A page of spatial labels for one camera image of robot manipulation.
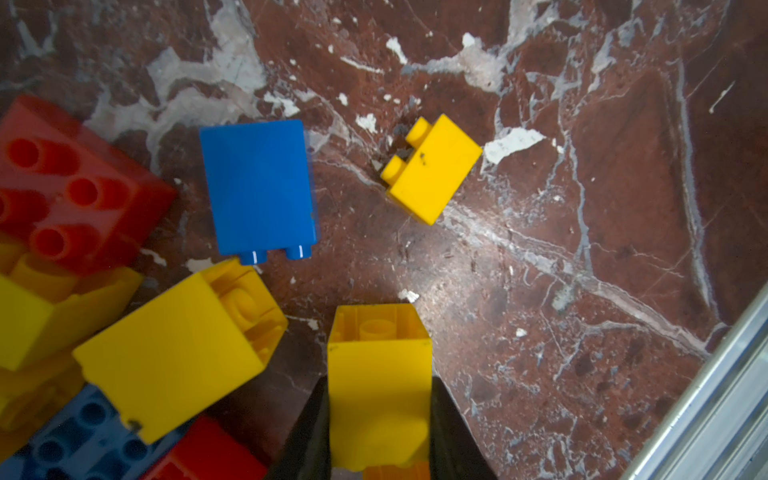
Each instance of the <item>blue block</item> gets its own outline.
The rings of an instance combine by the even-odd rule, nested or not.
[[[0,465],[0,478],[135,480],[176,445],[191,423],[145,445],[123,427],[104,394],[88,385]]]
[[[203,128],[200,142],[219,252],[243,265],[266,262],[268,250],[310,257],[317,229],[301,121]]]

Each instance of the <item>red block with studs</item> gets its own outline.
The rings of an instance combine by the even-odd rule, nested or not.
[[[200,415],[141,480],[261,480],[266,467],[216,421]]]
[[[0,230],[78,275],[133,261],[175,197],[47,101],[21,95],[0,124]]]

